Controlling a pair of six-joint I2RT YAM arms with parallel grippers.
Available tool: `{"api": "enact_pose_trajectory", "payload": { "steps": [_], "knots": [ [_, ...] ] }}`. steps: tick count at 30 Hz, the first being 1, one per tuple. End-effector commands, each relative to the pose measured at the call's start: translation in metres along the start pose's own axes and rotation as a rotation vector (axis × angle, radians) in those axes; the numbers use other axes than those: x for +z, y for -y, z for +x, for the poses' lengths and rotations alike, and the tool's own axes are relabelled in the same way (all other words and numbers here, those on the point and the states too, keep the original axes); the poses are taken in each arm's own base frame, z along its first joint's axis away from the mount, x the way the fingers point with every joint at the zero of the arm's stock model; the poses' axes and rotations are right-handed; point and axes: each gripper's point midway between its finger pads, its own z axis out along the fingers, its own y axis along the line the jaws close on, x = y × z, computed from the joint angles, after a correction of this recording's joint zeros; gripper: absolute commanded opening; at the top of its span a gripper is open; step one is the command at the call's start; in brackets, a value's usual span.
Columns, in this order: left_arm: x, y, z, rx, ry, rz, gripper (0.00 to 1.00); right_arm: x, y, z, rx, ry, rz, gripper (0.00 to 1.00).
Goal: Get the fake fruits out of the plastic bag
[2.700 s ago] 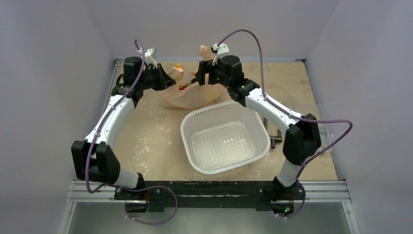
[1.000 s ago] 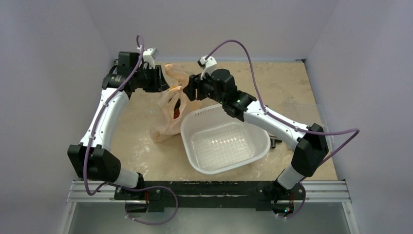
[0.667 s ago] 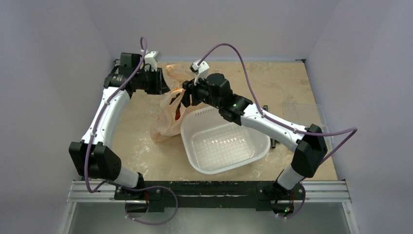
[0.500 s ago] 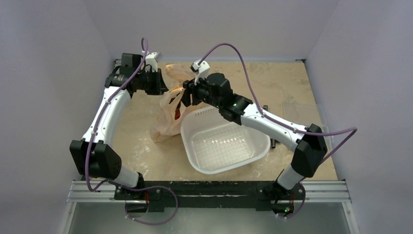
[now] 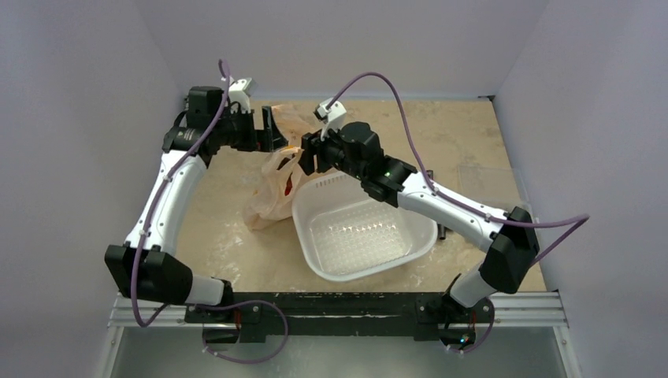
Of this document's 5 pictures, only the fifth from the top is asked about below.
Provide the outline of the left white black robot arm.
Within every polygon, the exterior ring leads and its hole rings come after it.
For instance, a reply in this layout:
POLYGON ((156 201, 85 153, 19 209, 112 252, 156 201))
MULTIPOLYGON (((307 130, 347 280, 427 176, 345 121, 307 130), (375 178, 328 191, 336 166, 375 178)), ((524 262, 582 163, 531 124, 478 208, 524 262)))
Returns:
POLYGON ((254 126, 252 81, 235 81, 229 91, 192 87, 186 109, 165 134, 158 177, 134 228, 121 245, 108 246, 104 261, 119 292, 170 305, 204 305, 216 322, 232 317, 231 284, 198 276, 176 255, 187 206, 213 156, 228 146, 244 152, 273 152, 287 145, 268 106, 263 127, 254 126))

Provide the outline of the orange translucent plastic bag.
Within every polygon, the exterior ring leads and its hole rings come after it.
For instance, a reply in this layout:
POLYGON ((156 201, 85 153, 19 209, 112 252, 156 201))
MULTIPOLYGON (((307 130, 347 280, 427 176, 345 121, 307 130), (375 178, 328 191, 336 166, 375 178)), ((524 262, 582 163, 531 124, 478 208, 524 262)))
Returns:
POLYGON ((319 123, 313 116, 307 116, 291 104, 271 106, 271 110, 277 127, 289 144, 272 152, 265 159, 260 170, 259 184, 243 206, 243 222, 251 231, 267 228, 291 217, 291 207, 297 190, 308 181, 319 177, 317 173, 306 176, 299 167, 302 136, 318 131, 319 123), (288 179, 291 179, 293 189, 290 195, 285 197, 284 187, 288 179))

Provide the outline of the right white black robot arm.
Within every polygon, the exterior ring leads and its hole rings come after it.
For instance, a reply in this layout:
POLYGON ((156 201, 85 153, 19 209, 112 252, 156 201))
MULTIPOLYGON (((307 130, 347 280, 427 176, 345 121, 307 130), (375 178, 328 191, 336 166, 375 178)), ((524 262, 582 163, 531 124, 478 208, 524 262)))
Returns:
POLYGON ((439 185, 415 166, 386 154, 378 134, 364 122, 324 135, 306 133, 301 148, 304 173, 345 173, 358 180, 370 198, 442 224, 484 252, 477 267, 447 290, 442 309, 448 318, 460 321, 481 299, 497 292, 518 292, 540 249, 527 210, 486 206, 439 185))

